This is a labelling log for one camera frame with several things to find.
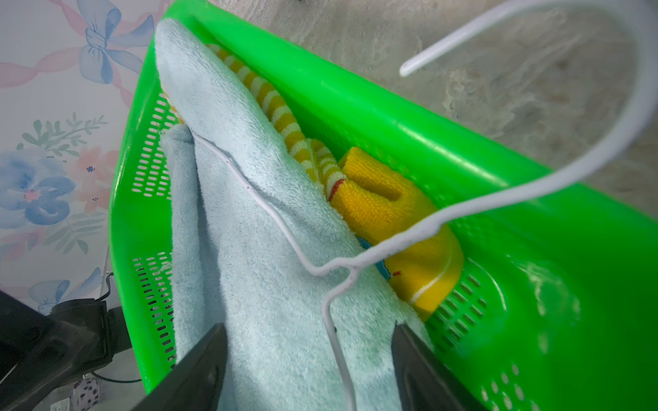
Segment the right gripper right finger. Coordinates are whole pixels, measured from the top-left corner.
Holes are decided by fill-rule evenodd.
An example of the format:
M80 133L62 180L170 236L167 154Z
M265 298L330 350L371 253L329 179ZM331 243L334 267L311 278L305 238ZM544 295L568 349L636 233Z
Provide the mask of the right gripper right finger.
M403 411L485 411L409 325L396 325L392 360Z

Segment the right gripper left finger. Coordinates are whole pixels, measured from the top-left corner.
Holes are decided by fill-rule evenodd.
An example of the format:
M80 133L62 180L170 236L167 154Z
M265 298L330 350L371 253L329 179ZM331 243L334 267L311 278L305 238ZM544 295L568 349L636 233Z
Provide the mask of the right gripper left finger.
M209 410L218 409L226 365L228 338L223 325L217 324L186 354L170 374L136 406L136 410Z

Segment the light green towel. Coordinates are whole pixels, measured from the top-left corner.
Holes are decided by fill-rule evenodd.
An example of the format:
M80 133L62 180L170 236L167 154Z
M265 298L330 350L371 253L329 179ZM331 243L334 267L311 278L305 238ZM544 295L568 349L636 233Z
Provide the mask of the light green towel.
M247 87L205 44L167 19L156 28L155 51L162 87L182 118L161 138L171 178L178 356L221 323L229 361L220 409L345 409L321 307L347 272L312 276L216 151L279 211L313 264L362 247Z

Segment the yellow striped towel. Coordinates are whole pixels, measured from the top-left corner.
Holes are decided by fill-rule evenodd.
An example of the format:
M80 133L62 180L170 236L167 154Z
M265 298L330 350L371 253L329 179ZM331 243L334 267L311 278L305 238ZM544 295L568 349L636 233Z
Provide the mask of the yellow striped towel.
M250 90L287 151L340 214L363 248L406 231L436 212L433 202L411 181L359 147L337 160L319 140L309 139L284 98L267 80L220 46L215 54ZM464 253L449 226L376 265L396 292L428 321L458 284Z

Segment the white hanger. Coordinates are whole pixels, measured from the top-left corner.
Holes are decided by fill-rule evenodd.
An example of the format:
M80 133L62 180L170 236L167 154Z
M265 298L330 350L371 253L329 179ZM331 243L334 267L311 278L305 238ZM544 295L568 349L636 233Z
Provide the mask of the white hanger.
M610 131L603 136L602 140L592 147L589 152L550 175L514 188L507 188L497 193L450 205L450 207L425 217L407 231L400 232L355 257L338 257L325 263L325 265L314 265L301 249L279 212L256 191L235 165L234 160L208 139L200 135L194 136L196 143L207 147L227 165L238 183L273 218L303 267L312 276L325 277L338 268L348 270L349 275L346 280L329 291L323 298L321 309L323 323L344 385L347 409L355 410L357 408L356 391L339 338L334 329L330 306L336 298L354 287L365 267L395 255L420 241L427 240L437 234L444 224L452 220L534 200L574 185L599 171L625 152L650 123L652 114L657 107L657 93L655 90L657 74L652 70L653 65L657 63L657 47L653 43L657 36L656 12L646 1L629 1L627 3L582 1L580 4L583 7L597 8L616 18L628 28L629 34L634 38L636 44L637 73L632 93L625 108L620 113L619 119Z

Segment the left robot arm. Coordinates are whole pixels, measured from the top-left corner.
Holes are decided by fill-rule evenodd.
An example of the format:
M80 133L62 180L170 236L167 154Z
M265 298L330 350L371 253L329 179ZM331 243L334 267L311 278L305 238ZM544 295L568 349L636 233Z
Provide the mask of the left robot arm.
M53 390L132 347L123 308L61 302L42 315L1 294L1 409L31 410Z

